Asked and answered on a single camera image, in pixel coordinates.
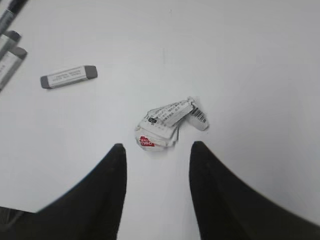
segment white table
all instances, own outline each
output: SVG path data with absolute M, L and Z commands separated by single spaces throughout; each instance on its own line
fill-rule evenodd
M 1 10 L 8 0 L 1 2 Z M 204 141 L 241 179 L 320 224 L 320 1 L 33 0 L 12 30 L 29 56 L 0 95 L 0 206 L 36 212 L 127 152 L 119 239 L 199 239 L 189 154 Z M 45 90 L 40 76 L 96 65 Z M 210 129 L 142 151 L 134 128 L 195 96 Z

